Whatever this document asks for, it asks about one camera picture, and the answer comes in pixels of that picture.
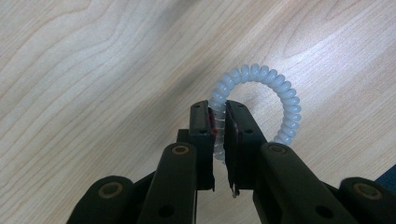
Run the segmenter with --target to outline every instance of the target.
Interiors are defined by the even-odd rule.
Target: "table surface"
[[[0,222],[65,223],[96,180],[133,181],[188,128],[224,72],[267,64],[298,92],[291,147],[323,181],[396,162],[395,1],[0,3]],[[264,135],[282,120],[262,84],[235,88]],[[197,223],[259,223],[251,192],[199,192]]]

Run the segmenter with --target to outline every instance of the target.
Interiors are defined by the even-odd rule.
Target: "circular hole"
[[[365,184],[365,183],[356,183],[353,185],[353,189],[359,193],[359,195],[371,199],[371,200],[379,200],[382,199],[382,193],[375,187]]]
[[[119,182],[110,182],[99,188],[99,196],[104,199],[114,198],[122,192],[122,184]]]
[[[171,217],[175,213],[175,208],[172,205],[164,205],[158,209],[158,215],[160,217]]]
[[[177,155],[184,155],[184,154],[188,153],[189,151],[190,151],[190,149],[185,146],[176,146],[176,147],[172,148],[172,152]]]
[[[117,189],[119,189],[119,186],[117,186],[117,185],[108,185],[103,189],[103,193],[104,194],[112,194],[112,193],[116,192]]]
[[[268,149],[270,149],[272,152],[278,153],[278,154],[285,154],[286,153],[286,149],[283,147],[279,147],[279,146],[270,146],[268,147]]]
[[[325,207],[323,205],[318,205],[315,210],[317,211],[317,213],[324,218],[332,218],[334,217],[334,214],[332,213],[332,210],[330,210],[330,208]]]

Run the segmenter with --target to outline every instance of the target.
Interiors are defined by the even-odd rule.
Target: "coiled cord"
[[[216,88],[212,91],[209,99],[209,106],[215,116],[215,125],[218,130],[216,137],[214,156],[220,161],[225,160],[223,148],[224,125],[225,125],[225,103],[233,88],[238,84],[246,82],[260,82],[271,88],[280,98],[283,105],[283,121],[273,142],[289,145],[299,128],[301,107],[298,105],[300,99],[296,96],[297,91],[291,89],[291,83],[285,81],[285,76],[278,75],[275,69],[269,70],[268,66],[259,67],[254,63],[249,67],[244,64],[239,70],[234,68],[231,74],[224,73],[222,78],[216,83]]]

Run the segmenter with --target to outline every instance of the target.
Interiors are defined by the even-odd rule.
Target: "screw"
[[[177,147],[172,148],[172,152],[177,155],[184,155],[184,154],[188,153],[189,151],[190,151],[190,149],[185,146],[177,146]]]
[[[371,200],[379,200],[382,199],[382,193],[375,187],[364,184],[364,183],[356,183],[353,185],[353,189],[359,193],[359,195],[371,199]]]

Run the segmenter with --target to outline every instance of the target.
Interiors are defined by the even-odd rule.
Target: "wood grain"
[[[0,2],[0,223],[65,223],[107,175],[156,169],[225,71],[267,64],[303,120],[291,147],[334,186],[396,163],[396,2]],[[281,105],[236,88],[268,138]],[[197,223],[259,223],[249,192],[199,192]]]

